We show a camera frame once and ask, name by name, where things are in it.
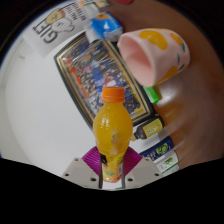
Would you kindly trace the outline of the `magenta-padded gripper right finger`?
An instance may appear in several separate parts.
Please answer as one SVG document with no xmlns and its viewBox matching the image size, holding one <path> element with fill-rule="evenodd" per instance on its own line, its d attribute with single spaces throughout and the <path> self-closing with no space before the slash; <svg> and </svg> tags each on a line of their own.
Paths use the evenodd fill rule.
<svg viewBox="0 0 224 224">
<path fill-rule="evenodd" d="M 140 188 L 161 177 L 161 172 L 150 158 L 142 157 L 131 147 L 127 149 L 123 158 L 123 188 Z"/>
</svg>

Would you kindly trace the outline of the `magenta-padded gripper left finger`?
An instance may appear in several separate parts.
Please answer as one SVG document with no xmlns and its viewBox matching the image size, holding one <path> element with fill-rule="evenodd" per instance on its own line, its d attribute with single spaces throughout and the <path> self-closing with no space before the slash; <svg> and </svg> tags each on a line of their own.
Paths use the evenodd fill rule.
<svg viewBox="0 0 224 224">
<path fill-rule="evenodd" d="M 90 149 L 82 158 L 74 158 L 62 177 L 84 188 L 101 189 L 103 177 L 97 147 Z"/>
</svg>

